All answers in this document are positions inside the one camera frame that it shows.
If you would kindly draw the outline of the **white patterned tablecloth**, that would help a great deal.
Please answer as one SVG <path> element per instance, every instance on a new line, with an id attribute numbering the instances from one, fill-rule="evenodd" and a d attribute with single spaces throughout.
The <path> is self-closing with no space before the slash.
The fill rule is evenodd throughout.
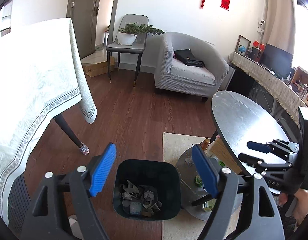
<path id="1" fill-rule="evenodd" d="M 12 185 L 56 115 L 78 105 L 93 123 L 90 93 L 70 18 L 32 24 L 0 38 L 0 216 Z"/>

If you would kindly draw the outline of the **cream rug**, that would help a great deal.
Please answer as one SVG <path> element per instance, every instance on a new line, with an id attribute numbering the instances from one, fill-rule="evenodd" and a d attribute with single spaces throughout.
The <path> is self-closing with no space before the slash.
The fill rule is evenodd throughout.
<path id="1" fill-rule="evenodd" d="M 202 206 L 192 206 L 192 202 L 207 195 L 202 187 L 196 186 L 197 175 L 192 163 L 191 148 L 203 142 L 205 137 L 163 133 L 163 161 L 172 164 L 179 172 L 182 207 L 178 215 L 162 223 L 162 239 L 198 239 L 210 212 Z"/>

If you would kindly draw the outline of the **potted green plant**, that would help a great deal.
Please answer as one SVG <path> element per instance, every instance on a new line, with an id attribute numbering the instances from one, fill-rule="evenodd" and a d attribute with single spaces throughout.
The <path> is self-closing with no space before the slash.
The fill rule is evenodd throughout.
<path id="1" fill-rule="evenodd" d="M 117 33 L 117 43 L 119 45 L 131 46 L 140 34 L 151 34 L 152 36 L 163 35 L 164 31 L 152 25 L 128 23 Z"/>

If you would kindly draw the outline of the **small blue globe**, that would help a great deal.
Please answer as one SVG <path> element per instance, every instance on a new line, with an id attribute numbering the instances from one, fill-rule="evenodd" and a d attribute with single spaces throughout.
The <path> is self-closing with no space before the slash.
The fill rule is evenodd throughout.
<path id="1" fill-rule="evenodd" d="M 245 52 L 246 52 L 246 47 L 241 44 L 241 45 L 238 46 L 238 51 L 239 51 L 240 55 L 244 55 Z"/>

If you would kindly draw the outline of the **amber drink bottle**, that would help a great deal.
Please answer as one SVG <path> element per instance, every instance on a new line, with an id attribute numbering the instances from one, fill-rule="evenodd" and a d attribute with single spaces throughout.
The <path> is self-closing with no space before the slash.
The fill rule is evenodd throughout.
<path id="1" fill-rule="evenodd" d="M 202 148 L 203 151 L 206 151 L 207 148 L 208 148 L 208 146 L 209 146 L 209 144 L 210 144 L 210 139 L 209 139 L 209 138 L 206 138 L 206 139 L 204 139 L 204 141 L 202 141 L 202 142 L 200 143 L 200 146 L 201 146 L 201 148 Z"/>

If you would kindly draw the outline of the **black handbag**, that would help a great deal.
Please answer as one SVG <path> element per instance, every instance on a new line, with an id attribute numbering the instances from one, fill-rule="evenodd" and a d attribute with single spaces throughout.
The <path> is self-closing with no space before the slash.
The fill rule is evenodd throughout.
<path id="1" fill-rule="evenodd" d="M 181 61 L 183 64 L 192 67 L 204 68 L 205 64 L 202 60 L 194 57 L 190 49 L 174 51 L 174 58 Z"/>

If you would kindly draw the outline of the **green glass bottle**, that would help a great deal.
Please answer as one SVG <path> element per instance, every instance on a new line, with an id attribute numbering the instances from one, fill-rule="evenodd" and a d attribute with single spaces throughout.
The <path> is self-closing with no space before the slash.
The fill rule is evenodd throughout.
<path id="1" fill-rule="evenodd" d="M 195 183 L 195 185 L 197 187 L 202 187 L 203 186 L 203 181 L 202 181 L 202 179 L 201 179 L 201 177 L 199 175 L 195 176 L 194 183 Z"/>

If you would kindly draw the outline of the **small low round table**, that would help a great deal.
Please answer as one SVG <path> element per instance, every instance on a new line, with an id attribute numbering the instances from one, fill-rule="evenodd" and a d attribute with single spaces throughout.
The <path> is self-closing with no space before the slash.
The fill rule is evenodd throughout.
<path id="1" fill-rule="evenodd" d="M 194 183 L 198 172 L 192 159 L 192 148 L 187 149 L 176 163 L 181 187 L 182 208 L 193 217 L 207 221 L 211 214 L 211 209 L 204 209 L 203 204 L 211 201 L 212 198 L 204 185 L 197 187 Z"/>

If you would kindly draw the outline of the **round grey marble table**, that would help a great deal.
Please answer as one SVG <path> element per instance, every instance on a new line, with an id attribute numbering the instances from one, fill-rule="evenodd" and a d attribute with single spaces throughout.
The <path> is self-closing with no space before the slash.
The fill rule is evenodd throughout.
<path id="1" fill-rule="evenodd" d="M 222 90 L 211 98 L 211 112 L 217 133 L 244 175 L 253 175 L 255 168 L 239 161 L 240 153 L 269 164 L 285 163 L 273 153 L 261 153 L 247 147 L 249 141 L 265 144 L 274 139 L 289 140 L 275 119 L 257 103 L 241 94 Z"/>

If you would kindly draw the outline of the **beige fringed desk cloth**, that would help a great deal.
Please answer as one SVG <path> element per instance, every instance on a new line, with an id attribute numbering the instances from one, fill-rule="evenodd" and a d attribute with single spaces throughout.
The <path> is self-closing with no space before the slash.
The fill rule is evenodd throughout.
<path id="1" fill-rule="evenodd" d="M 230 63 L 239 67 L 243 72 L 264 87 L 271 96 L 279 102 L 281 107 L 287 112 L 294 123 L 299 126 L 298 107 L 307 108 L 307 105 L 288 85 L 279 78 L 276 78 L 266 69 L 262 68 L 262 66 L 259 66 L 250 59 L 241 56 L 237 52 L 232 52 L 228 56 L 228 59 Z"/>

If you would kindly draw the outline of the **red wall scroll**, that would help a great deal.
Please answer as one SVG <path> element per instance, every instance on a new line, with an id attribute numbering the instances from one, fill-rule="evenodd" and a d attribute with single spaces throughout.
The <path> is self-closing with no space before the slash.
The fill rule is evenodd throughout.
<path id="1" fill-rule="evenodd" d="M 221 0 L 221 5 L 220 5 L 221 8 L 229 10 L 229 6 L 230 6 L 230 0 Z"/>

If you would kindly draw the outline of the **black monitor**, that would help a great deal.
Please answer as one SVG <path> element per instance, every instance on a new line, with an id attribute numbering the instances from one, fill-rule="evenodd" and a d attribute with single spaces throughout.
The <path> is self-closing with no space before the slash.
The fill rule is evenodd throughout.
<path id="1" fill-rule="evenodd" d="M 285 79 L 291 72 L 292 59 L 292 54 L 267 43 L 259 63 Z"/>

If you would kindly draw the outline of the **grey door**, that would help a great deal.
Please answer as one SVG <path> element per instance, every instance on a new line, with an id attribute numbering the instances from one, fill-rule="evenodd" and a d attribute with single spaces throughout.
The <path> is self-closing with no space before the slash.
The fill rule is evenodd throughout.
<path id="1" fill-rule="evenodd" d="M 66 16 L 73 22 L 80 58 L 95 52 L 100 0 L 68 0 Z"/>

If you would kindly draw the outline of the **dark green trash bin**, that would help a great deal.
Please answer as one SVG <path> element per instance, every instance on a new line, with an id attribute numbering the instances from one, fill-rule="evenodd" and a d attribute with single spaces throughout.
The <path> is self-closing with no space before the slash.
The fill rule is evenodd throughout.
<path id="1" fill-rule="evenodd" d="M 113 207 L 121 217 L 169 220 L 181 210 L 179 175 L 169 163 L 127 159 L 119 164 Z"/>

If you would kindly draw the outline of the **flat cardboard box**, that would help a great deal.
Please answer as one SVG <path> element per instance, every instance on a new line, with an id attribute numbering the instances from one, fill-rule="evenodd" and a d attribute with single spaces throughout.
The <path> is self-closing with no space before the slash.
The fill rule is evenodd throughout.
<path id="1" fill-rule="evenodd" d="M 89 77 L 95 77 L 102 74 L 108 73 L 107 60 L 104 62 L 91 64 L 91 63 L 82 63 L 84 72 Z"/>

